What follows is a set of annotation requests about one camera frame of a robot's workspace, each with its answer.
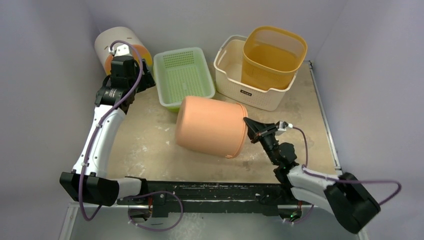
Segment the white perforated strainer tray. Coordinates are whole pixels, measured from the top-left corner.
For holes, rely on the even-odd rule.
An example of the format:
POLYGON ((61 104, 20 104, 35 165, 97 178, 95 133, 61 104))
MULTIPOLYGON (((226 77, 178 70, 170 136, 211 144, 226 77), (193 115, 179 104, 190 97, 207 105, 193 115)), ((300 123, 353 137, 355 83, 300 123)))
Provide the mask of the white perforated strainer tray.
POLYGON ((204 52, 199 47, 169 50, 153 57, 153 74, 160 104, 187 96, 211 99, 216 94, 204 52))

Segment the peach round plastic bucket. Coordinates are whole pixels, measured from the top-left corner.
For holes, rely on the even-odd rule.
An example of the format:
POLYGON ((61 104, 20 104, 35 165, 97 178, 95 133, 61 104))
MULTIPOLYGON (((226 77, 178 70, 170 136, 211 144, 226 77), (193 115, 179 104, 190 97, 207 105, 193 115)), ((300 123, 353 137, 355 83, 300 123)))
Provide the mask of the peach round plastic bucket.
POLYGON ((204 154, 233 159, 247 137, 248 116, 240 103, 186 96, 180 106, 175 129, 176 144, 204 154))

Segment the cream perforated storage basket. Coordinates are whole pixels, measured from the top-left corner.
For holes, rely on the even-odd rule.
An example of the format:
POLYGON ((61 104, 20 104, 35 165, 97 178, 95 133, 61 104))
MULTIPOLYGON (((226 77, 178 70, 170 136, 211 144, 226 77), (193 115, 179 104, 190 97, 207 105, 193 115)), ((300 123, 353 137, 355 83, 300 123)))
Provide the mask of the cream perforated storage basket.
POLYGON ((295 74, 286 89, 262 90, 241 82, 243 46, 245 36, 231 35, 222 44, 213 62, 216 90, 233 100, 266 111, 274 111, 281 103, 296 77, 295 74))

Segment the yellow perforated plastic basket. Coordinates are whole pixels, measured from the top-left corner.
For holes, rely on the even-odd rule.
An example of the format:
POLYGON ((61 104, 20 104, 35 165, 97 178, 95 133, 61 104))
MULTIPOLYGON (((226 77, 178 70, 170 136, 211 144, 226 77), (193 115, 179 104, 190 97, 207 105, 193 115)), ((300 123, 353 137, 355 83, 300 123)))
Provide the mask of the yellow perforated plastic basket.
POLYGON ((242 48, 241 82, 263 91, 285 90, 307 51, 308 44, 301 36, 275 26, 260 26, 242 48))

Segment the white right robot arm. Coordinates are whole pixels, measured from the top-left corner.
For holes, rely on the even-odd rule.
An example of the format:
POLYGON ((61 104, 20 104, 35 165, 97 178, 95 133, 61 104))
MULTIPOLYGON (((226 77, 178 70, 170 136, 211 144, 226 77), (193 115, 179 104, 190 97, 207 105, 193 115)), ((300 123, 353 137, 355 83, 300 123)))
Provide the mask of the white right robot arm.
POLYGON ((380 204, 351 173, 342 175, 308 171, 306 164, 296 162, 292 143, 279 143, 276 136, 293 129, 291 123, 262 123, 244 117, 250 142, 260 143, 281 183, 280 196, 288 204, 296 200, 308 202, 333 214, 348 232, 359 233, 377 214, 380 204))

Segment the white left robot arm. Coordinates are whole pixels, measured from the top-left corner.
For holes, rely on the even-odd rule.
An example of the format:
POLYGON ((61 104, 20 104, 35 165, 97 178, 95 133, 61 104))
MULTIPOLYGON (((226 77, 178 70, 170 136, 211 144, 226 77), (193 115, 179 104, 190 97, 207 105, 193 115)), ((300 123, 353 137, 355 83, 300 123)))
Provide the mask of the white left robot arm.
POLYGON ((62 172, 60 185, 75 202, 112 206, 130 197, 138 205, 146 203, 149 191, 138 178, 108 179, 112 145, 135 95, 155 86, 144 59, 131 55, 113 56, 110 74, 95 95, 92 125, 83 150, 70 172, 62 172))

